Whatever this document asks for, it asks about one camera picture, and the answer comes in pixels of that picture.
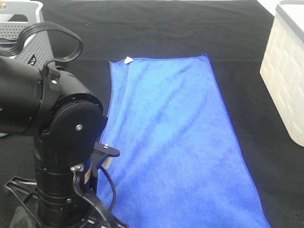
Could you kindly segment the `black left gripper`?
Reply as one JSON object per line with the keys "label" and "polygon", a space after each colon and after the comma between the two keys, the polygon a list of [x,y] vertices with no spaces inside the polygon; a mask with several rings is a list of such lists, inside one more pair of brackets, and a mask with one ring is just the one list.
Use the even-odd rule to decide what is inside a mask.
{"label": "black left gripper", "polygon": [[[34,180],[14,177],[5,188],[9,190],[22,204],[16,209],[10,223],[11,228],[50,228],[51,226],[38,214],[37,183]],[[80,175],[73,176],[73,190],[77,196],[89,204],[88,211],[70,228],[127,228],[128,224],[119,220],[110,209],[96,196],[92,189],[80,188]]]}

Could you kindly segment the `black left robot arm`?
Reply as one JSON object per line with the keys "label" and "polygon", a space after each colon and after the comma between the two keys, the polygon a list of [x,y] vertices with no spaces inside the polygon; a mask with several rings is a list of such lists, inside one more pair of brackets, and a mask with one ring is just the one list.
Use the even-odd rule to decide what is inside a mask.
{"label": "black left robot arm", "polygon": [[44,62],[41,69],[13,58],[25,41],[39,32],[56,30],[78,39],[52,22],[24,28],[0,47],[0,131],[34,139],[36,179],[15,177],[6,185],[22,204],[13,228],[124,228],[126,224],[96,195],[103,162],[120,152],[97,140],[107,124],[103,106],[60,64],[73,53]]}

